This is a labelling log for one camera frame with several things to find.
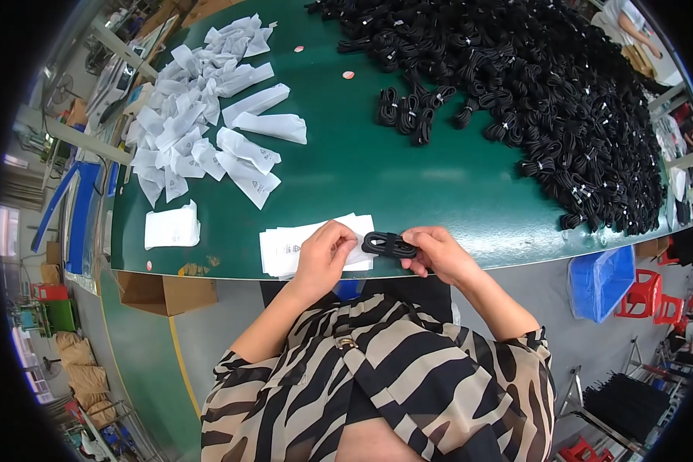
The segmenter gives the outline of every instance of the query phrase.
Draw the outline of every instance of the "striped shirt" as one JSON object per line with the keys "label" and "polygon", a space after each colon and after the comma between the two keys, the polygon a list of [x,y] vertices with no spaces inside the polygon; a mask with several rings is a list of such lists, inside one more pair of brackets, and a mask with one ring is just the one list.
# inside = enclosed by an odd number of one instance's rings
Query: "striped shirt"
{"label": "striped shirt", "polygon": [[554,383],[544,328],[495,342],[387,295],[312,308],[280,356],[227,351],[202,461],[334,460],[357,383],[425,460],[544,460]]}

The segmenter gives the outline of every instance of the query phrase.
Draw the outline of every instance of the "pile of black cables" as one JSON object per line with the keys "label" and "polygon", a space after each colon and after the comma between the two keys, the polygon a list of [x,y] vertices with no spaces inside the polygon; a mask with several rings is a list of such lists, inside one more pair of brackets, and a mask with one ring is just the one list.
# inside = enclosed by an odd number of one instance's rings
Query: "pile of black cables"
{"label": "pile of black cables", "polygon": [[519,147],[519,173],[534,177],[567,214],[628,234],[659,226],[665,203],[659,145],[646,92],[667,90],[635,71],[621,46],[562,0],[317,0],[338,20],[341,53],[365,52],[384,72],[401,71],[408,93],[380,91],[377,122],[428,144],[434,114],[464,93],[451,121],[474,112],[494,122],[483,136]]}

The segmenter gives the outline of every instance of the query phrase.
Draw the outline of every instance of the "stack of white bags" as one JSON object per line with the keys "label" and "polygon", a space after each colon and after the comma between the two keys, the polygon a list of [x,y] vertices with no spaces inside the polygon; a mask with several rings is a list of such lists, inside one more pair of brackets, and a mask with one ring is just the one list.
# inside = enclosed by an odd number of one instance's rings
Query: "stack of white bags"
{"label": "stack of white bags", "polygon": [[[346,258],[344,271],[369,271],[375,254],[362,251],[362,242],[367,233],[375,230],[371,215],[354,215],[353,213],[334,218],[354,231],[358,244]],[[268,229],[259,233],[259,248],[261,250],[261,270],[272,277],[287,280],[298,270],[300,249],[306,239],[326,222],[296,228]]]}
{"label": "stack of white bags", "polygon": [[[261,27],[255,14],[220,30],[211,28],[205,48],[180,45],[172,50],[174,60],[159,72],[154,91],[126,137],[127,145],[137,147],[131,166],[152,207],[163,189],[169,202],[187,192],[187,178],[206,174],[220,181],[228,173],[260,210],[280,184],[271,172],[280,154],[232,129],[306,144],[306,125],[300,117],[259,115],[285,100],[290,88],[277,84],[223,110],[219,105],[219,97],[232,97],[274,77],[270,63],[254,68],[239,62],[269,51],[267,41],[276,25]],[[209,124],[219,123],[219,116],[225,126],[216,134],[217,149],[203,135]]]}

